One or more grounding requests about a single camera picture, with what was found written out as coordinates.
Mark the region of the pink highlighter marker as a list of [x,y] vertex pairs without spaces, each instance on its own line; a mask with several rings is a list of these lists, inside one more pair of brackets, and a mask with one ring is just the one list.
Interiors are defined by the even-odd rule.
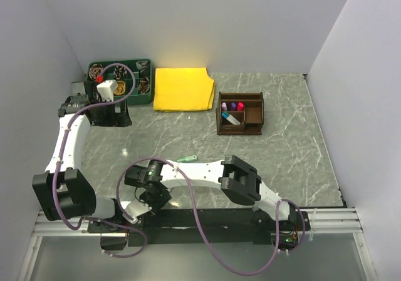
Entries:
[[244,111],[244,109],[245,109],[245,105],[242,102],[238,102],[236,110]]

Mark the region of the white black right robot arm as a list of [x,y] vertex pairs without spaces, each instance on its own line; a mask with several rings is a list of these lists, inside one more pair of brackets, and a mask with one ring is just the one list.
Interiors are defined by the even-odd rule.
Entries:
[[267,187],[255,167],[234,155],[209,163],[153,158],[146,167],[132,165],[124,184],[143,188],[142,200],[155,212],[171,199],[170,189],[190,185],[218,189],[236,205],[257,207],[286,232],[297,225],[295,207]]

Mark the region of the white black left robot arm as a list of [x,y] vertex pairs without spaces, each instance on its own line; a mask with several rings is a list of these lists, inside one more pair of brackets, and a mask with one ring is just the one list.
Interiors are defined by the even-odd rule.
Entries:
[[58,109],[59,134],[53,156],[44,173],[35,175],[32,181],[49,221],[95,217],[103,219],[111,232],[124,227],[125,216],[118,212],[116,201],[97,196],[81,172],[83,147],[92,126],[132,125],[127,103],[113,102],[117,88],[114,79],[101,83],[74,82],[74,94]]

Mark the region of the blue capped marker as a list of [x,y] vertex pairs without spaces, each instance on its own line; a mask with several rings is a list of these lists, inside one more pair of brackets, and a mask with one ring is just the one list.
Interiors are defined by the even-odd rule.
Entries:
[[225,118],[228,122],[230,122],[232,125],[240,125],[241,122],[237,120],[233,115],[230,113],[224,111],[222,112],[222,117]]

